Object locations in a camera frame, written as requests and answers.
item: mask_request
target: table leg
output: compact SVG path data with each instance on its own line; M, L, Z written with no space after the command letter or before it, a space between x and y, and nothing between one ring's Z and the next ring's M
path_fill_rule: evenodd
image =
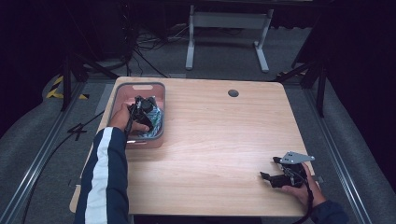
M264 44L265 37L267 36L268 28L270 27L273 13L274 13L273 9L268 10L268 13L266 15L267 18L265 19L264 24L262 25L262 36L260 38L260 41L254 42L254 48L256 49L257 57L259 58L260 66L262 67L262 71L264 73L268 73L269 68L267 61L265 60L264 52L262 51L262 46Z
M134 215L129 215L129 223L134 224Z
M186 69L191 70L194 60L194 6L190 7L190 41L187 49Z

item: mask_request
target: pink bin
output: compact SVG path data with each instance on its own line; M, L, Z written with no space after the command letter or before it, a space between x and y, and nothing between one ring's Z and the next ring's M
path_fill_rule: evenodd
M122 83L119 85L114 96L110 117L107 123L109 123L114 114L120 110L123 103L128 105L134 104L134 98L137 95L140 95L144 98L155 96L157 106L163 111L163 124L161 129L153 137L139 137L135 133L130 133L126 148L132 149L160 147L163 144L163 129L165 121L165 86L160 82L131 82Z

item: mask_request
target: person's left hand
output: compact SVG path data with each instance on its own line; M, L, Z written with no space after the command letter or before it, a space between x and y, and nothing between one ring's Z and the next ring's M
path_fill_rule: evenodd
M312 177L308 166L306 166L306 164L303 162L301 163L301 165L305 169L306 179L308 180L309 188L311 188L312 194L314 196L314 201L312 202L312 206L315 207L321 203L326 202L326 198L321 193L321 190L317 182L315 182L314 178ZM300 203L302 203L305 207L308 206L308 191L306 190L306 185L302 185L299 188L285 185L282 187L281 190L296 197L300 201Z
M122 131L125 130L126 124L128 123L129 119L129 110L128 110L128 105L127 104L122 104L121 109L114 114L113 118L111 121L108 123L108 127L114 127L114 128L119 128ZM140 124L137 122L132 123L132 130L131 131L141 131L141 132L147 132L149 130L149 127L144 124Z

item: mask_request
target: wooden table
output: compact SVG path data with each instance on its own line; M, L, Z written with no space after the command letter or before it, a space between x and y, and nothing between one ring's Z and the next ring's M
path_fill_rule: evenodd
M131 214L304 214L295 198L272 189L259 173L282 174L272 158L288 150L306 154L281 84L120 77L98 131L106 127L117 86L153 81L166 88L164 141L156 149L126 150ZM229 90L239 96L229 96Z

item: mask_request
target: person's arm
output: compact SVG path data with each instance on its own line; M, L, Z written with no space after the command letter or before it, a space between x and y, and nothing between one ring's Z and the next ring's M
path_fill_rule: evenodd
M95 136L81 177L74 223L128 223L128 164L124 151L128 118L127 106L123 105L108 127ZM134 122L132 129L148 128Z
M318 184L312 178L309 168L302 163L305 172L306 179L309 184L309 188L312 190L314 195L314 201L312 202L313 212L311 219L316 224L344 224L348 222L348 217L343 207L334 203L330 200L326 200L322 194ZM308 205L308 191L306 185L302 185L299 189L292 186L283 186L282 191L287 192L295 196L305 207Z

